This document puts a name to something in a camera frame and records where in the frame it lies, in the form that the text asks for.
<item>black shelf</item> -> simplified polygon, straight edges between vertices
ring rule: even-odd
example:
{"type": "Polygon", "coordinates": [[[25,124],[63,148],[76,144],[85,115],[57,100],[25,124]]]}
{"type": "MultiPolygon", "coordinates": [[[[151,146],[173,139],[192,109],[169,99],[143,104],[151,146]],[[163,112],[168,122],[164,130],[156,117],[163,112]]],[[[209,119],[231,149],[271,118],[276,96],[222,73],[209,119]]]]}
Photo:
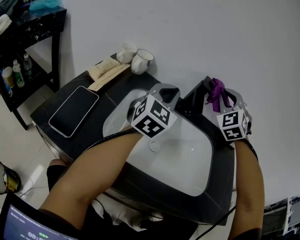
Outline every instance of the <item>black shelf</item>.
{"type": "Polygon", "coordinates": [[[16,81],[14,87],[12,88],[12,96],[10,97],[10,102],[13,107],[18,108],[23,102],[25,102],[32,94],[34,94],[37,90],[39,90],[45,84],[49,84],[53,76],[52,73],[47,73],[39,64],[29,56],[32,61],[32,77],[33,80],[27,81],[25,78],[25,71],[23,69],[23,58],[24,53],[20,52],[17,55],[18,63],[21,65],[21,72],[24,78],[25,84],[22,88],[19,88],[16,81]]]}
{"type": "Polygon", "coordinates": [[[11,112],[14,113],[22,127],[27,130],[28,126],[20,116],[17,108],[43,85],[47,85],[53,92],[59,90],[59,44],[60,33],[64,30],[67,10],[62,7],[45,8],[35,11],[25,11],[21,15],[12,17],[9,28],[0,35],[0,70],[12,67],[13,60],[17,59],[23,71],[23,57],[25,49],[52,37],[51,67],[47,73],[33,58],[33,80],[27,81],[22,88],[15,83],[12,88],[12,97],[9,96],[4,80],[0,74],[0,93],[4,102],[11,112]]]}

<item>black cable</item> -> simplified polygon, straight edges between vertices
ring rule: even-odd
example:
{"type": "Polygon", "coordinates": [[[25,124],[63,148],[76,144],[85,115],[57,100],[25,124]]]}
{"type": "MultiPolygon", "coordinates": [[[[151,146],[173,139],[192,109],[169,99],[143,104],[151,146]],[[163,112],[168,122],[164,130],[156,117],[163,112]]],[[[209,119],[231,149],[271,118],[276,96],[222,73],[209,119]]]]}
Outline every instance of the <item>black cable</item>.
{"type": "Polygon", "coordinates": [[[100,204],[100,205],[102,206],[102,208],[103,208],[103,211],[106,210],[105,207],[103,206],[103,204],[102,204],[98,199],[94,198],[94,200],[96,200],[97,202],[99,202],[99,204],[100,204]]]}
{"type": "Polygon", "coordinates": [[[210,227],[207,231],[203,232],[201,235],[199,235],[195,240],[198,240],[208,234],[211,230],[213,230],[216,226],[218,226],[224,219],[226,219],[234,210],[236,207],[233,207],[230,211],[228,211],[221,219],[219,219],[215,224],[213,224],[212,227],[210,227]]]}
{"type": "Polygon", "coordinates": [[[134,133],[138,133],[138,131],[134,128],[130,128],[128,130],[124,130],[124,131],[119,131],[117,133],[114,133],[114,134],[111,134],[109,136],[106,136],[104,137],[103,139],[100,139],[98,140],[97,142],[95,142],[94,144],[92,144],[90,147],[88,147],[85,151],[82,152],[82,154],[84,152],[86,152],[87,150],[101,144],[101,143],[104,143],[106,141],[109,141],[109,140],[112,140],[112,139],[115,139],[115,138],[118,138],[118,137],[121,137],[121,136],[124,136],[124,135],[127,135],[127,134],[134,134],[134,133]]]}
{"type": "Polygon", "coordinates": [[[245,143],[245,144],[248,146],[248,148],[251,150],[251,152],[254,154],[256,160],[259,162],[257,153],[256,153],[254,147],[253,147],[253,146],[251,145],[251,143],[249,142],[249,140],[247,140],[246,138],[242,138],[242,139],[238,139],[237,141],[240,141],[240,142],[245,143]]]}

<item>plastic bottle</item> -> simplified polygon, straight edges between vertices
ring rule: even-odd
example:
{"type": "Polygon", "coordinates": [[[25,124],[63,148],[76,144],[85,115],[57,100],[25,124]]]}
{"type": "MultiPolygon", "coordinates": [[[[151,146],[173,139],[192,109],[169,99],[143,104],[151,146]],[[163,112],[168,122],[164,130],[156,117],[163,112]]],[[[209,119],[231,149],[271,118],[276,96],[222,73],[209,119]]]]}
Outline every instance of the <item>plastic bottle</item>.
{"type": "Polygon", "coordinates": [[[2,78],[3,78],[3,82],[4,82],[4,85],[5,85],[6,90],[8,91],[9,96],[12,97],[12,94],[13,94],[13,93],[12,93],[12,90],[11,90],[11,88],[10,88],[8,82],[7,82],[7,79],[4,78],[3,76],[2,76],[2,78]]]}
{"type": "Polygon", "coordinates": [[[7,82],[7,84],[13,88],[15,86],[15,81],[14,81],[14,77],[12,75],[12,67],[7,66],[3,71],[2,71],[2,77],[3,80],[5,80],[7,82]]]}
{"type": "Polygon", "coordinates": [[[24,61],[23,61],[23,69],[24,69],[24,74],[25,74],[25,79],[27,81],[33,80],[32,76],[32,62],[31,59],[29,58],[29,54],[26,53],[23,55],[24,61]]]}
{"type": "Polygon", "coordinates": [[[22,88],[25,86],[25,80],[24,77],[22,76],[21,73],[21,66],[18,63],[18,61],[15,59],[13,61],[13,68],[12,68],[16,80],[16,84],[18,85],[19,88],[22,88]]]}

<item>blue cloth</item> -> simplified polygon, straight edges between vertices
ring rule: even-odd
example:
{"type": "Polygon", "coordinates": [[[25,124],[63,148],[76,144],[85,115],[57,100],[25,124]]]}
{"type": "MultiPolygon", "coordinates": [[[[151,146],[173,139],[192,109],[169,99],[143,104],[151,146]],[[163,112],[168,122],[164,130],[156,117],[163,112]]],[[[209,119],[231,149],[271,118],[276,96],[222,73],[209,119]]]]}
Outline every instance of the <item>blue cloth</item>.
{"type": "Polygon", "coordinates": [[[30,4],[29,10],[35,11],[44,8],[55,8],[62,4],[62,0],[35,0],[30,4]]]}

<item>black countertop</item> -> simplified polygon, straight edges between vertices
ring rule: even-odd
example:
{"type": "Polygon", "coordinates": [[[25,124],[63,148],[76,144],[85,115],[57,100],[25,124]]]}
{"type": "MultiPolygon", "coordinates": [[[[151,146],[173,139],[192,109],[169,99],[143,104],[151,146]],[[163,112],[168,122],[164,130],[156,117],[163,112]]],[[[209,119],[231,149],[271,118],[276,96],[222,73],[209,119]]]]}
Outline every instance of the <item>black countertop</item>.
{"type": "MultiPolygon", "coordinates": [[[[57,146],[58,151],[66,154],[69,160],[75,160],[85,149],[103,138],[103,124],[106,118],[130,91],[150,90],[159,81],[148,73],[135,75],[128,68],[96,92],[99,95],[96,105],[73,137],[64,138],[49,126],[49,119],[78,86],[88,88],[92,83],[89,73],[83,72],[31,115],[43,136],[57,146]]],[[[234,180],[234,150],[230,146],[219,144],[220,141],[216,138],[218,134],[214,134],[218,128],[212,123],[198,119],[199,117],[189,113],[188,109],[187,112],[184,111],[182,106],[178,106],[177,112],[205,132],[212,143],[210,177],[205,192],[199,196],[189,196],[152,178],[127,162],[112,187],[155,210],[200,223],[213,224],[230,208],[234,180]]]]}

